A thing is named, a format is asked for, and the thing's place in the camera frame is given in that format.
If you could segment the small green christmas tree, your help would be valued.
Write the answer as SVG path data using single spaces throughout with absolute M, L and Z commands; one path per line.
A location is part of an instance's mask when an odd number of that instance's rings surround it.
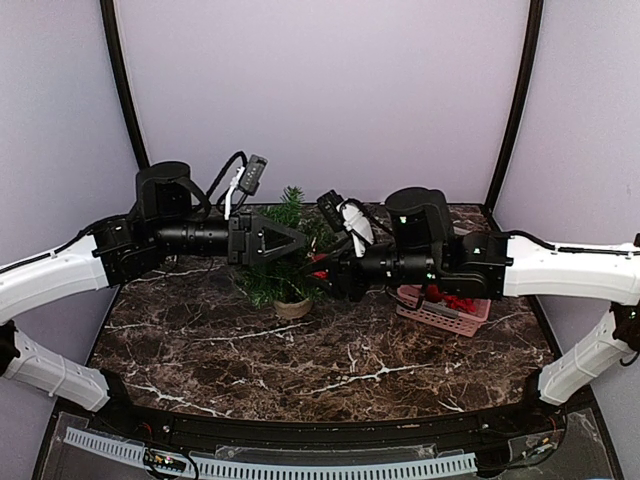
M 278 204 L 261 207 L 258 212 L 303 233 L 306 240 L 302 248 L 267 264 L 240 268 L 235 284 L 253 306 L 272 306 L 284 320 L 301 319 L 323 296 L 321 289 L 305 279 L 302 268 L 329 252 L 337 235 L 318 208 L 305 203 L 305 194 L 298 186 L 285 187 Z

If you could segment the pink plastic basket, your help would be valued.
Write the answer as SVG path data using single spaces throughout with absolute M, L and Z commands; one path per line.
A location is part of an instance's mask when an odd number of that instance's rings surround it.
M 404 285 L 396 291 L 396 313 L 457 335 L 473 337 L 488 320 L 491 301 L 473 300 L 478 307 L 475 314 L 463 313 L 428 302 L 419 286 Z

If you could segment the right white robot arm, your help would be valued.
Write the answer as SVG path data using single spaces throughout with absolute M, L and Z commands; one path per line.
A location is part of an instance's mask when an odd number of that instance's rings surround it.
M 524 401 L 510 413 L 521 434 L 534 432 L 549 406 L 578 390 L 628 355 L 639 353 L 639 245 L 549 243 L 521 230 L 454 231 L 444 194 L 407 187 L 384 208 L 392 239 L 378 243 L 375 217 L 358 200 L 329 191 L 317 206 L 347 239 L 305 272 L 330 296 L 360 300 L 374 286 L 415 286 L 421 307 L 429 287 L 464 299 L 559 297 L 609 304 L 599 322 L 570 350 L 527 379 Z

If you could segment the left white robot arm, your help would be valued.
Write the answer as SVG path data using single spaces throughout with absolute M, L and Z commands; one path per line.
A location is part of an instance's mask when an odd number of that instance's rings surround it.
M 83 366 L 35 342 L 14 320 L 57 300 L 125 285 L 177 255 L 263 265 L 304 246 L 304 234 L 258 213 L 212 204 L 188 164 L 165 161 L 136 175 L 131 211 L 96 221 L 66 244 L 1 269 L 1 375 L 66 399 L 120 436 L 141 427 L 140 412 L 120 377 Z

